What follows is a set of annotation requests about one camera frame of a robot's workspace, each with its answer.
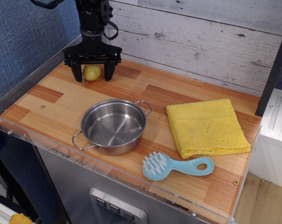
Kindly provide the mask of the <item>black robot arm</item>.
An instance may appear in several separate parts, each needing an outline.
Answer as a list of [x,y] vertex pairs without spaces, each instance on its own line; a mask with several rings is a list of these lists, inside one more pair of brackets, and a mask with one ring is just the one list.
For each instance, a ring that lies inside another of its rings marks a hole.
[[77,0],[82,41],[63,49],[64,64],[71,68],[76,81],[83,81],[81,66],[103,64],[105,79],[112,79],[115,67],[121,63],[122,48],[106,44],[102,36],[113,40],[118,36],[118,27],[110,21],[113,8],[107,0]]

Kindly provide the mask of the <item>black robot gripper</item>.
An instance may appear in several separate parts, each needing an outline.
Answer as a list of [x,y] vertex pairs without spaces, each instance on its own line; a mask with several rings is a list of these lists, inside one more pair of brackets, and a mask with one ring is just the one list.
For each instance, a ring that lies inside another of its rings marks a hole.
[[115,67],[121,62],[122,48],[102,42],[102,38],[82,36],[80,43],[63,49],[64,64],[71,67],[75,80],[83,81],[81,64],[104,63],[105,80],[112,79]]

